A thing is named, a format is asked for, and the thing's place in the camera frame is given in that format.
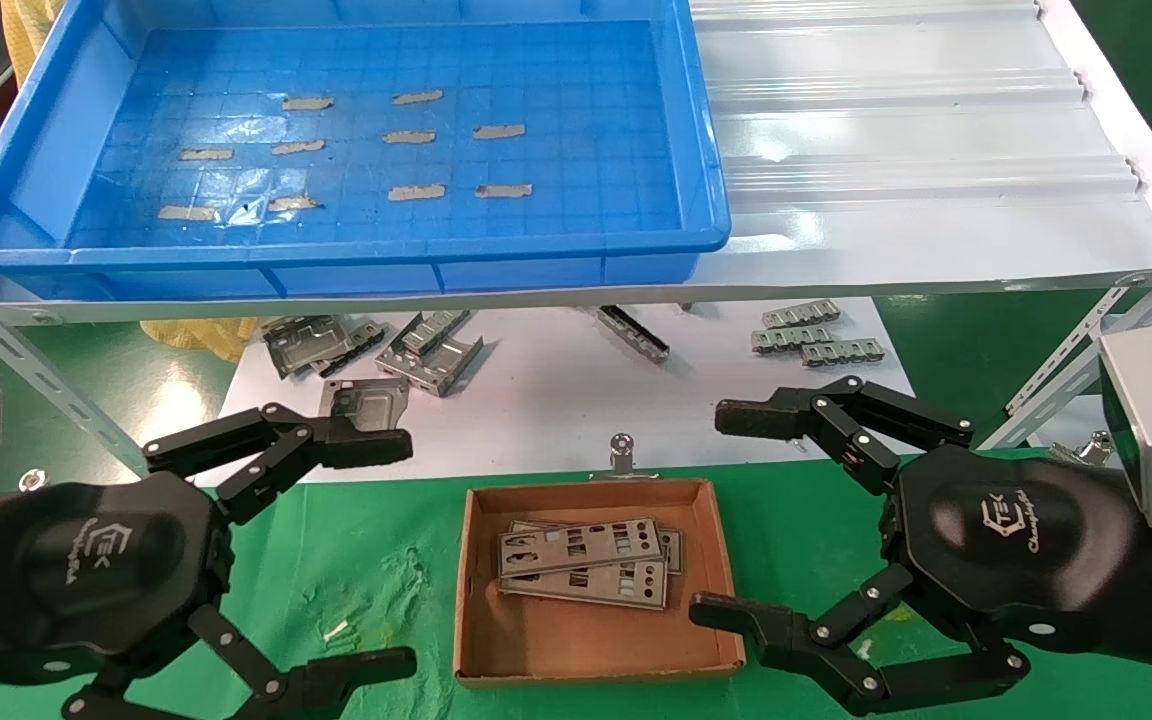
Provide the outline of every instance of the white table surface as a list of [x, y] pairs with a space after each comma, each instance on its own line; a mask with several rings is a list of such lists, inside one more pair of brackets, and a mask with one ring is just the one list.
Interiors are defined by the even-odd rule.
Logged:
[[[306, 482], [361, 482], [471, 475], [553, 473], [608, 465], [614, 433], [634, 435], [641, 468], [729, 465], [740, 462], [823, 458], [804, 444], [723, 437], [714, 430], [714, 406], [723, 397], [765, 400], [776, 387], [818, 387], [847, 374], [911, 392], [870, 300], [836, 300], [836, 338], [877, 338], [882, 363], [809, 369], [796, 353], [750, 351], [750, 332], [764, 311], [786, 302], [723, 302], [692, 306], [628, 306], [639, 323], [669, 343], [672, 356], [653, 365], [614, 338], [588, 311], [570, 306], [483, 310], [454, 338], [484, 336], [485, 347], [448, 397], [414, 389], [399, 426], [410, 430], [415, 456], [395, 465], [353, 470], [316, 468]], [[410, 313], [371, 314], [389, 324], [388, 338]], [[333, 379], [384, 377], [371, 351]], [[238, 362], [221, 415], [279, 402], [317, 415], [323, 381], [317, 376], [279, 381], [264, 344], [253, 341]], [[893, 446], [896, 450], [910, 450]], [[238, 464], [196, 478], [215, 486]]]

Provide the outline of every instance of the green floor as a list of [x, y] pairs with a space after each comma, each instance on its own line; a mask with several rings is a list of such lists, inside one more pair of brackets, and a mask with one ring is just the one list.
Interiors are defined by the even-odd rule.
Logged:
[[[1079, 0], [1077, 5], [1152, 127], [1152, 1]], [[884, 297], [877, 304], [915, 392], [986, 420], [1100, 295], [901, 296]], [[29, 328], [26, 335], [136, 438], [214, 416], [233, 372], [230, 365], [205, 353], [157, 346], [134, 324]], [[15, 478], [31, 468], [44, 468], [52, 478], [66, 480], [129, 479], [96, 442], [1, 363], [0, 374], [5, 388], [0, 486], [14, 486]], [[823, 525], [832, 526], [836, 520], [820, 516]], [[861, 524], [861, 530], [867, 532], [869, 524]], [[1142, 682], [1146, 675], [1143, 670]], [[1097, 684], [1094, 676], [1079, 679]], [[1046, 687], [1054, 694], [1060, 684]], [[1058, 707], [1056, 715], [1068, 710]], [[1097, 714], [1138, 717], [1132, 707], [1138, 706], [1115, 708], [1108, 703]]]

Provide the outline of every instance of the metal plate with holes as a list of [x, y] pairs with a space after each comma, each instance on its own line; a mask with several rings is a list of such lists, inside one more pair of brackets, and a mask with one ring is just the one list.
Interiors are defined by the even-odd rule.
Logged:
[[847, 363], [877, 363], [887, 355], [882, 350], [882, 346], [878, 344], [873, 338], [804, 344], [799, 351], [803, 354], [803, 364], [808, 367]]
[[431, 347], [449, 336], [457, 325], [465, 321], [468, 316], [470, 316], [468, 310], [457, 310], [454, 313], [450, 310], [439, 310], [431, 313], [429, 318], [423, 316], [415, 328], [403, 333], [403, 346], [407, 346], [407, 350], [424, 355], [429, 353]]
[[832, 300], [818, 300], [804, 302], [803, 305], [781, 306], [780, 310], [763, 313], [763, 327], [767, 329], [799, 328], [803, 325], [831, 323], [841, 314]]
[[660, 338], [654, 336], [652, 331], [646, 329], [643, 324], [631, 318], [621, 306], [602, 305], [594, 314], [598, 316], [599, 323], [607, 325], [638, 355], [653, 361], [657, 365], [669, 358], [669, 347]]
[[798, 350], [804, 344], [829, 342], [833, 336], [825, 328], [775, 328], [751, 333], [751, 350], [760, 355]]
[[362, 432], [393, 430], [407, 410], [406, 378], [380, 378], [370, 381], [327, 381], [323, 384], [319, 415], [349, 418]]
[[[544, 520], [514, 520], [509, 523], [509, 532], [521, 533], [525, 530], [550, 530], [554, 528], [570, 528], [573, 523], [547, 523]], [[664, 563], [670, 575], [682, 574], [682, 532], [668, 528], [658, 528], [660, 536], [660, 551], [664, 553]]]
[[310, 363], [310, 367], [314, 369], [314, 372], [319, 374], [320, 378], [331, 378], [333, 374], [343, 370], [349, 363], [353, 363], [366, 351], [371, 350], [372, 347], [379, 346], [380, 341], [385, 340], [385, 328], [376, 323], [364, 323], [358, 325], [353, 333], [349, 333], [349, 344], [353, 347], [346, 351], [344, 355], [333, 357], [333, 359], [316, 359]]
[[550, 597], [664, 611], [668, 597], [668, 573], [660, 560], [617, 562], [594, 568], [573, 568], [561, 573], [532, 573], [500, 578], [502, 594]]
[[314, 361], [333, 361], [349, 351], [349, 333], [334, 314], [297, 314], [275, 320], [262, 336], [279, 379]]
[[652, 518], [506, 533], [499, 539], [502, 578], [662, 556]]
[[670, 575], [682, 574], [682, 533], [679, 530], [660, 528], [660, 550], [664, 552], [664, 564]]
[[414, 386], [445, 397], [452, 392], [452, 387], [456, 386], [461, 374], [473, 363], [473, 357], [483, 350], [483, 338], [473, 341], [473, 344], [444, 340], [429, 355], [420, 357], [409, 353], [403, 343], [403, 336], [417, 324], [420, 324], [419, 314], [416, 314], [403, 332], [389, 342], [389, 347], [376, 357], [376, 367], [379, 367], [380, 372], [407, 378]]

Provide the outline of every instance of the screw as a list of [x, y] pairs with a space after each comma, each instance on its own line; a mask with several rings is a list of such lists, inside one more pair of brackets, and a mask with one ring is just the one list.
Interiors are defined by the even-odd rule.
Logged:
[[20, 488], [20, 492], [33, 492], [37, 488], [45, 486], [45, 484], [47, 484], [47, 473], [45, 473], [44, 470], [38, 470], [36, 468], [33, 470], [26, 470], [25, 473], [20, 476], [17, 488]]

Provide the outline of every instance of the metal bracket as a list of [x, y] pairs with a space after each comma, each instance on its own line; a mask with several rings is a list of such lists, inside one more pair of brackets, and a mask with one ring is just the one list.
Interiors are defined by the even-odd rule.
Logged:
[[38, 348], [29, 342], [17, 329], [8, 327], [0, 320], [0, 357], [12, 367], [24, 382], [31, 384], [51, 404], [79, 429], [96, 438], [100, 446], [128, 465], [134, 473], [145, 477], [147, 465], [137, 445], [122, 429], [118, 426], [104, 410], [88, 400], [83, 393], [69, 386], [65, 376], [47, 357], [38, 353]]

